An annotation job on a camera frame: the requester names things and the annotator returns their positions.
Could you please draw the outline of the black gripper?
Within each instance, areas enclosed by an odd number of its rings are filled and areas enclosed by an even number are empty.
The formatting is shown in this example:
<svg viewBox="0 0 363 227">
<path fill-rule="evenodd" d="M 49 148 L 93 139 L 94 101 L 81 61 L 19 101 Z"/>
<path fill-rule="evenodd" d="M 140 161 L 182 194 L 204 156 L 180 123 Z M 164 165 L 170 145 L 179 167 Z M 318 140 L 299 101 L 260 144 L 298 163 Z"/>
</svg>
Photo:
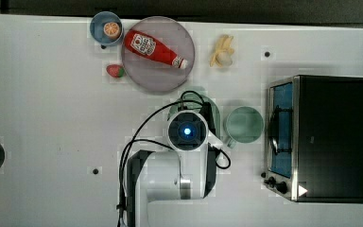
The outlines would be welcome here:
<svg viewBox="0 0 363 227">
<path fill-rule="evenodd" d="M 216 134 L 216 125 L 210 102 L 204 102 L 199 110 L 199 113 L 204 117 L 207 122 L 208 129 L 212 134 Z"/>
</svg>

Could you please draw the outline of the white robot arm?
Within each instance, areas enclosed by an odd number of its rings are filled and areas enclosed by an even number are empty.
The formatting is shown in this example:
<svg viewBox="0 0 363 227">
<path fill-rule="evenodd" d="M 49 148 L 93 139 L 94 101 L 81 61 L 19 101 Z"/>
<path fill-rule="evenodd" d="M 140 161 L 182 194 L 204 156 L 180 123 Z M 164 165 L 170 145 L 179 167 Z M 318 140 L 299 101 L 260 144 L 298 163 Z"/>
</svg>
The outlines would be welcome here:
<svg viewBox="0 0 363 227">
<path fill-rule="evenodd" d="M 152 201 L 200 200 L 216 184 L 223 143 L 216 136 L 213 105 L 179 110 L 168 117 L 166 151 L 139 150 L 126 164 L 126 197 L 117 227 L 149 227 Z"/>
</svg>

